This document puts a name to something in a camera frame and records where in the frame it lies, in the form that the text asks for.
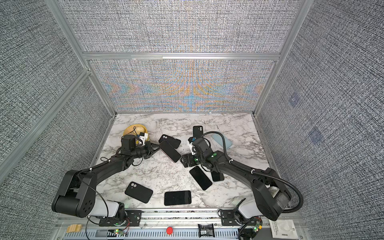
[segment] red wire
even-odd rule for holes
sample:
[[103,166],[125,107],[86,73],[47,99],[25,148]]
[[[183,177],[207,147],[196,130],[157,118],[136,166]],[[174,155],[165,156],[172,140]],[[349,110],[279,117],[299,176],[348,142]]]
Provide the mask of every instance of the red wire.
[[126,230],[127,228],[128,228],[128,231],[129,231],[129,223],[130,223],[130,220],[129,220],[129,218],[128,218],[128,225],[124,228],[124,230]]

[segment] blue sticker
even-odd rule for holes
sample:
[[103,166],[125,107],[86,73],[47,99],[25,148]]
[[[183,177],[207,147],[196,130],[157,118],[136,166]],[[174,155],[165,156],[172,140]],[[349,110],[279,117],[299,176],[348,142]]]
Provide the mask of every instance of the blue sticker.
[[314,145],[317,145],[321,140],[323,139],[323,135],[321,134],[320,130],[315,126],[312,128],[312,130],[309,133],[311,142]]
[[297,93],[293,93],[291,95],[291,98],[289,99],[289,102],[292,105],[292,107],[296,107],[296,105],[299,103],[299,101],[300,101],[300,97],[299,97],[299,94],[297,94]]

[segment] paper label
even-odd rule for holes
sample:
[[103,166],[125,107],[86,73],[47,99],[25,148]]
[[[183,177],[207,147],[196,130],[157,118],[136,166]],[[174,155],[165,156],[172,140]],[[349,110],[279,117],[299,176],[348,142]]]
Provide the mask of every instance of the paper label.
[[283,239],[298,239],[293,220],[269,220],[271,225],[272,237]]

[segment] light blue phone case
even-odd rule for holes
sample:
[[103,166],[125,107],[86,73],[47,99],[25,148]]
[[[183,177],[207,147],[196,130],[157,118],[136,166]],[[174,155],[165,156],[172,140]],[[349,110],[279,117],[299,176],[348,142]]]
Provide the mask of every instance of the light blue phone case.
[[[214,133],[212,134],[212,138],[218,143],[220,144],[221,147],[223,147],[223,139],[221,138],[220,135]],[[224,135],[224,140],[225,140],[225,148],[228,149],[232,146],[232,142],[231,140],[229,140],[225,135]]]

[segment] yellow bowl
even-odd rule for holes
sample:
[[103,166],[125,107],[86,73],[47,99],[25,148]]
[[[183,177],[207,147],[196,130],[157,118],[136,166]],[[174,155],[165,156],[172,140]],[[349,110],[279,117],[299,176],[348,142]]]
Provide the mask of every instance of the yellow bowl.
[[124,136],[127,134],[131,134],[131,135],[139,136],[141,132],[148,133],[147,128],[141,124],[134,124],[134,125],[130,125],[129,127],[127,127],[124,130],[122,135]]

